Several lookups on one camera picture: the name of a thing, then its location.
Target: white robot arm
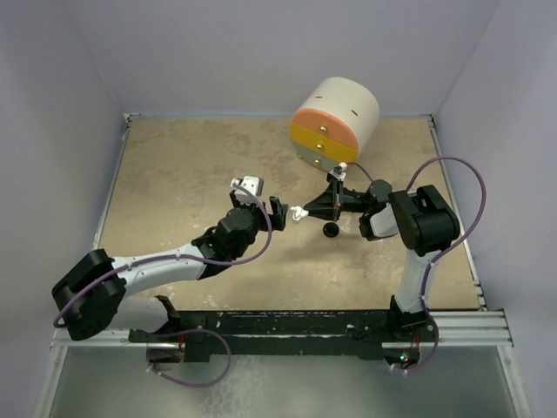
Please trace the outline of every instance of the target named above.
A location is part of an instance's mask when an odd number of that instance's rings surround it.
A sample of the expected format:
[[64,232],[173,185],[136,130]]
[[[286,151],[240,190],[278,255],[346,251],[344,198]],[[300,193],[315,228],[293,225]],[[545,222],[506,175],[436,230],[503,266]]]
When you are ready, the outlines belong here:
[[246,176],[231,186],[233,208],[216,226],[191,243],[161,253],[136,257],[108,256],[105,250],[86,254],[52,289],[60,313],[55,327],[67,327],[73,340],[84,340],[107,327],[158,330],[176,313],[165,297],[137,298],[135,293],[181,280],[214,276],[235,261],[255,242],[258,231],[283,231],[288,205],[269,198],[272,213],[258,201],[263,179]]
[[[299,223],[307,216],[328,220],[323,231],[333,237],[339,231],[333,223],[342,212],[360,212],[359,230],[364,238],[373,241],[399,233],[407,250],[402,280],[391,299],[396,327],[410,327],[425,320],[421,296],[425,271],[432,259],[458,238],[460,223],[456,215],[432,185],[409,194],[393,192],[390,184],[375,180],[365,192],[356,192],[343,187],[345,171],[345,164],[331,170],[327,189],[303,207],[292,207],[292,220]],[[430,266],[426,303],[436,270],[437,266]]]

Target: white wall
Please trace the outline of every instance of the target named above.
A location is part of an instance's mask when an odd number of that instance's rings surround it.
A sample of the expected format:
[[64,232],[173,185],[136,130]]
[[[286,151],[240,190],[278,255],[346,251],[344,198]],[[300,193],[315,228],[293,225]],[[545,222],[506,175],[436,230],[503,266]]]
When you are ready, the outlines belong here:
[[289,114],[326,77],[437,111],[500,0],[66,0],[125,111]]
[[[535,416],[557,408],[557,3],[503,0],[439,113],[441,149],[487,182],[471,238],[491,309],[504,307]],[[465,224],[473,176],[449,169]]]
[[29,417],[52,286],[91,247],[123,119],[62,0],[0,2],[0,405]]

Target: cylindrical object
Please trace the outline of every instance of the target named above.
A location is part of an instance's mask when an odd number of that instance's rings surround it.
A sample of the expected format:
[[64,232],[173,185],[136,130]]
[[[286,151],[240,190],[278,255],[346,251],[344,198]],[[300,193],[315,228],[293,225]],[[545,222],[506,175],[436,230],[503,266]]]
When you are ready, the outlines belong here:
[[366,87],[331,77],[294,113],[290,134],[303,159],[329,171],[356,160],[378,121],[379,104]]

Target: purple cable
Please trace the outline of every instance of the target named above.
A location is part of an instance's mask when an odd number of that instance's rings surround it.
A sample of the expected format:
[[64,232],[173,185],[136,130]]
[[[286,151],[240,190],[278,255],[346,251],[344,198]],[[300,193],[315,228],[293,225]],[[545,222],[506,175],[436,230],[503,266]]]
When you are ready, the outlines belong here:
[[[237,261],[209,260],[209,259],[204,259],[203,257],[197,257],[195,255],[190,255],[190,254],[180,254],[180,257],[179,257],[180,259],[201,261],[202,263],[212,264],[214,266],[239,266],[241,264],[245,264],[245,263],[249,263],[250,261],[254,261],[256,258],[263,255],[263,253],[267,250],[267,248],[269,248],[269,245],[271,244],[271,236],[272,236],[272,223],[271,223],[271,218],[269,218],[269,214],[265,210],[265,207],[259,201],[258,198],[253,196],[253,194],[251,194],[249,191],[247,191],[241,185],[235,185],[234,187],[237,188],[238,190],[240,190],[241,192],[244,192],[245,194],[247,194],[248,197],[251,200],[253,200],[253,203],[255,203],[258,206],[259,210],[263,213],[263,216],[265,217],[265,222],[267,224],[268,233],[267,233],[267,240],[266,240],[265,244],[263,245],[263,247],[256,254],[253,254],[251,257],[248,257],[247,259],[243,259],[243,260],[237,260]],[[86,287],[81,289],[79,292],[77,292],[77,294],[73,298],[71,298],[70,301],[68,303],[66,303],[62,309],[60,309],[60,312],[58,313],[58,315],[56,315],[56,318],[54,319],[54,324],[53,324],[54,327],[65,328],[65,324],[60,324],[60,320],[64,317],[64,315],[66,315],[68,313],[68,311],[71,309],[71,307],[73,307],[75,305],[75,303],[79,299],[81,299],[87,292],[89,292],[92,288],[98,286],[103,281],[111,278],[114,274],[118,274],[118,273],[121,273],[124,270],[132,269],[133,267],[141,266],[143,264],[148,264],[148,263],[152,263],[152,262],[155,262],[155,261],[175,260],[175,259],[176,259],[175,254],[154,255],[152,257],[147,257],[145,259],[134,261],[130,265],[126,264],[126,265],[123,265],[123,266],[120,266],[120,267],[117,267],[117,268],[114,268],[114,269],[110,270],[109,272],[103,274],[98,279],[93,280],[89,285],[87,285]]]
[[149,366],[149,369],[156,375],[165,378],[168,381],[171,381],[172,383],[177,383],[180,386],[185,386],[187,388],[208,388],[210,386],[213,386],[217,383],[219,383],[220,381],[222,381],[226,374],[228,373],[228,370],[230,370],[230,366],[232,364],[232,351],[230,349],[230,346],[228,345],[228,343],[226,342],[226,340],[223,338],[222,335],[215,333],[214,331],[211,331],[210,329],[203,329],[203,328],[194,328],[194,329],[188,329],[185,331],[180,331],[178,333],[171,333],[171,334],[150,334],[147,333],[149,335],[153,335],[155,337],[160,337],[160,338],[170,338],[170,337],[178,337],[180,335],[187,335],[187,334],[196,334],[196,333],[204,333],[204,334],[209,334],[212,335],[213,337],[217,338],[220,342],[223,343],[223,346],[225,346],[225,350],[226,350],[226,367],[225,370],[223,371],[223,373],[221,373],[218,377],[216,377],[215,379],[213,379],[212,381],[207,381],[205,383],[192,383],[189,381],[181,381],[180,379],[176,379],[175,377],[169,376],[168,374],[165,374],[163,372],[159,372],[156,368],[155,368],[155,363],[152,363],[149,361],[149,357],[146,357],[147,359],[147,366]]
[[443,257],[445,254],[451,252],[454,248],[459,246],[466,238],[468,238],[468,236],[470,236],[474,228],[478,225],[478,222],[480,222],[481,215],[483,214],[484,209],[486,208],[486,198],[487,198],[486,183],[484,179],[481,177],[480,172],[473,165],[471,165],[463,158],[438,156],[435,158],[428,159],[424,164],[420,166],[418,170],[416,170],[416,173],[414,173],[412,179],[410,180],[410,183],[408,183],[408,186],[406,187],[406,191],[408,192],[410,190],[410,187],[412,187],[414,181],[416,181],[416,178],[424,170],[424,168],[426,168],[431,163],[434,163],[435,161],[441,161],[442,159],[450,159],[452,161],[458,161],[459,163],[464,164],[470,170],[473,171],[473,173],[476,175],[476,178],[480,182],[480,188],[481,188],[480,209],[478,209],[478,214],[474,218],[470,227],[462,234],[462,236],[458,238],[456,241],[454,241],[453,244],[449,246],[446,250],[442,251],[441,253],[433,257],[431,262],[426,266],[426,270],[424,271],[424,278],[421,281],[421,288],[419,290],[419,295],[421,297],[421,306],[424,309],[424,312],[426,313],[429,320],[432,322],[433,330],[435,334],[435,341],[433,343],[432,350],[429,352],[427,357],[423,361],[419,362],[415,367],[404,370],[405,372],[415,372],[416,370],[424,367],[433,358],[433,355],[437,351],[437,347],[439,345],[439,327],[437,326],[437,322],[435,322],[434,317],[432,317],[432,315],[430,314],[429,308],[427,307],[426,304],[426,284],[427,284],[427,278],[429,277],[429,273],[431,272],[432,269],[432,265],[434,265],[437,261],[439,261],[440,258]]
[[369,179],[370,183],[373,183],[373,178],[371,176],[371,174],[369,172],[367,172],[367,170],[364,168],[363,165],[353,161],[352,163],[347,163],[348,165],[356,165],[365,175],[366,177]]

